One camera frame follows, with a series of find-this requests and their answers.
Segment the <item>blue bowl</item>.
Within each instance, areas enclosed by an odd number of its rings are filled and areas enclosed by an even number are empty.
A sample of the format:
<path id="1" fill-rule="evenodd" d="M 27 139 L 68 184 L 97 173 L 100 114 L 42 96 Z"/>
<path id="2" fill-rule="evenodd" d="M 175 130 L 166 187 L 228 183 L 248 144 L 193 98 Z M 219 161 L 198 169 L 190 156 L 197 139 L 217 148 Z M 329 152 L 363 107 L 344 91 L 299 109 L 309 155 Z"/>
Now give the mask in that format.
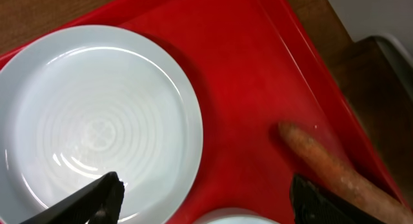
<path id="1" fill-rule="evenodd" d="M 197 220 L 194 224 L 279 224 L 276 221 L 265 218 L 241 208 L 223 208 L 213 210 Z"/>

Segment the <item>red serving tray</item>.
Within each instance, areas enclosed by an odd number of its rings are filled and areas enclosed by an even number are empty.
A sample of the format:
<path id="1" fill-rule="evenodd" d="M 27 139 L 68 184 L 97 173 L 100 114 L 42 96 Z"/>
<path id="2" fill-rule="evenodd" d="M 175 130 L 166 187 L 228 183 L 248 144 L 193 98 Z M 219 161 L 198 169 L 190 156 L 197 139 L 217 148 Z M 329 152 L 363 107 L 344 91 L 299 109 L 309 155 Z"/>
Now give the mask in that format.
<path id="1" fill-rule="evenodd" d="M 203 124 L 201 161 L 186 198 L 165 223 L 191 223 L 223 207 L 292 223 L 292 177 L 314 173 L 280 142 L 281 120 L 298 123 L 402 200 L 286 0 L 115 0 L 60 30 L 84 25 L 123 28 L 153 41 L 194 89 Z"/>

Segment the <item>orange carrot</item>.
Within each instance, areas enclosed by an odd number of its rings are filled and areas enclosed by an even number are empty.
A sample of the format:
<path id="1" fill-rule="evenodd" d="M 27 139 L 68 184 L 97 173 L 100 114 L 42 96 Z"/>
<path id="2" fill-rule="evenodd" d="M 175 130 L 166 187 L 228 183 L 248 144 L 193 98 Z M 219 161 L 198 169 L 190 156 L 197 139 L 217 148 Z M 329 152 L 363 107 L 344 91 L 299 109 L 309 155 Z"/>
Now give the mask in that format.
<path id="1" fill-rule="evenodd" d="M 412 223 L 411 210 L 330 154 L 297 125 L 280 122 L 278 131 L 282 140 L 333 193 L 384 223 Z"/>

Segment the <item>grey dishwasher rack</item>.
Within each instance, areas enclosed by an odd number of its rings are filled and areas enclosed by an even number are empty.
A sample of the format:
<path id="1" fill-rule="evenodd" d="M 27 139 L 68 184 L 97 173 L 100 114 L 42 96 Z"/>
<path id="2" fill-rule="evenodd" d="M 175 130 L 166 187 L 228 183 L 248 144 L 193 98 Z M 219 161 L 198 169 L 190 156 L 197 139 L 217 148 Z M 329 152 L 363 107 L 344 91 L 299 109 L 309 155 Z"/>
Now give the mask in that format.
<path id="1" fill-rule="evenodd" d="M 412 100 L 412 55 L 391 34 L 377 34 L 373 38 Z"/>

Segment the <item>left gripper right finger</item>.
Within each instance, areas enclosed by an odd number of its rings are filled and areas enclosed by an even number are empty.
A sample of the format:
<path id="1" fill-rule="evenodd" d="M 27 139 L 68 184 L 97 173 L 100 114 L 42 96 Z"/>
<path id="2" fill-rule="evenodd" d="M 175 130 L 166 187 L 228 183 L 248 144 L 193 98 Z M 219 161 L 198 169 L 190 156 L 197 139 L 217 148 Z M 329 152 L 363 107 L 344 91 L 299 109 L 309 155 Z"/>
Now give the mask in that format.
<path id="1" fill-rule="evenodd" d="M 384 224 L 300 174 L 292 178 L 289 197 L 296 224 Z"/>

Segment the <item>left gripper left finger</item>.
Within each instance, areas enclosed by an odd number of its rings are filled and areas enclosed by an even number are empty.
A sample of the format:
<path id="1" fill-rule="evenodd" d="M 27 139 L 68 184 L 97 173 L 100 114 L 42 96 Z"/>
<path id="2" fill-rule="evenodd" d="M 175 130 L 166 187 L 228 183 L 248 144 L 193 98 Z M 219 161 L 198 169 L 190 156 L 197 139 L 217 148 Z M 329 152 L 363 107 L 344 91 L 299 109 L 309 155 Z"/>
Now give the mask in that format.
<path id="1" fill-rule="evenodd" d="M 22 224 L 116 224 L 124 195 L 124 183 L 108 172 Z"/>

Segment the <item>white round plate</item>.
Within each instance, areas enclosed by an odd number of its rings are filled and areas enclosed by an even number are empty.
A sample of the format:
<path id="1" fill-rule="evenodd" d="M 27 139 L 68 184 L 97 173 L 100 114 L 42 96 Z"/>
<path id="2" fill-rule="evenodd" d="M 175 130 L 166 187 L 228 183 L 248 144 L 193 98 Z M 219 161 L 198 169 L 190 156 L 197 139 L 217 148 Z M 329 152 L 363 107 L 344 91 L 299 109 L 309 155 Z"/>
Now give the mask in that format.
<path id="1" fill-rule="evenodd" d="M 48 34 L 1 67 L 1 219 L 20 223 L 107 172 L 121 223 L 165 223 L 195 180 L 199 103 L 180 65 L 123 28 Z"/>

